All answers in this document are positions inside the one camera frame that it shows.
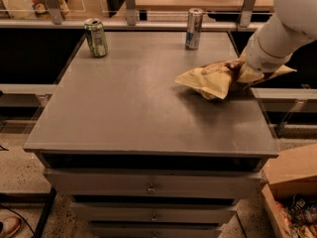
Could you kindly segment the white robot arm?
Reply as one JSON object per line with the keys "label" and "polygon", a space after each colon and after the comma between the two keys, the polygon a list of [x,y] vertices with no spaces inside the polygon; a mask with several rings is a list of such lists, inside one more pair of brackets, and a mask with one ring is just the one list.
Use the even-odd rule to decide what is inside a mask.
{"label": "white robot arm", "polygon": [[244,67],[271,73],[317,40],[317,0],[273,0],[273,15],[251,36]]}

